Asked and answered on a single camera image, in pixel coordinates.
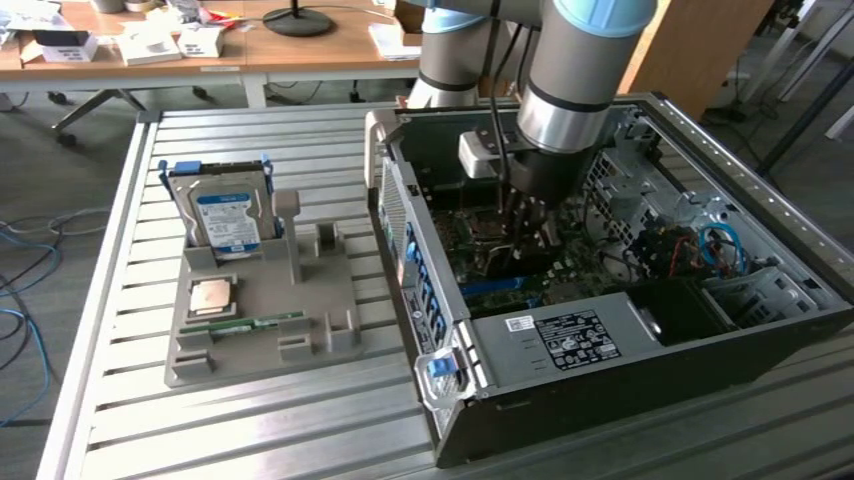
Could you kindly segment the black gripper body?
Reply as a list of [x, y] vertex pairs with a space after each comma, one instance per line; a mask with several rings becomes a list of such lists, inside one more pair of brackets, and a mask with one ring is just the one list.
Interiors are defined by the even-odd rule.
[[568, 154], [547, 150], [515, 152], [510, 160], [510, 185], [546, 206], [556, 206], [582, 189], [582, 177], [595, 153], [595, 147]]

